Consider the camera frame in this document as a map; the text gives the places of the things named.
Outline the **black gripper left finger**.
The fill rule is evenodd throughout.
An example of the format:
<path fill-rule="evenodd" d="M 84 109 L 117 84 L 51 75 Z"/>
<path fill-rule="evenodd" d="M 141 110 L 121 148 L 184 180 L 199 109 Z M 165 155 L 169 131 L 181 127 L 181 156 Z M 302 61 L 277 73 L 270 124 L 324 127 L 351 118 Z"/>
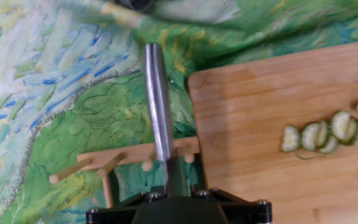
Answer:
<path fill-rule="evenodd" d="M 91 208 L 86 211 L 86 224 L 131 224 L 137 210 L 148 203 L 167 197 L 164 186 L 151 187 L 149 192 L 135 194 L 112 208 Z"/>

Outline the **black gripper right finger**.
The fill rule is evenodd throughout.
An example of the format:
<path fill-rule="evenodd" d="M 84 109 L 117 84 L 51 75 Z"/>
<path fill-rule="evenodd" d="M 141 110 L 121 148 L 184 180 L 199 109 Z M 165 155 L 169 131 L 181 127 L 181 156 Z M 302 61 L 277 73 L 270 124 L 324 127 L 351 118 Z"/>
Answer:
<path fill-rule="evenodd" d="M 219 188 L 191 186 L 191 197 L 214 202 L 219 216 L 229 223 L 271 224 L 272 203 L 266 199 L 246 201 Z"/>

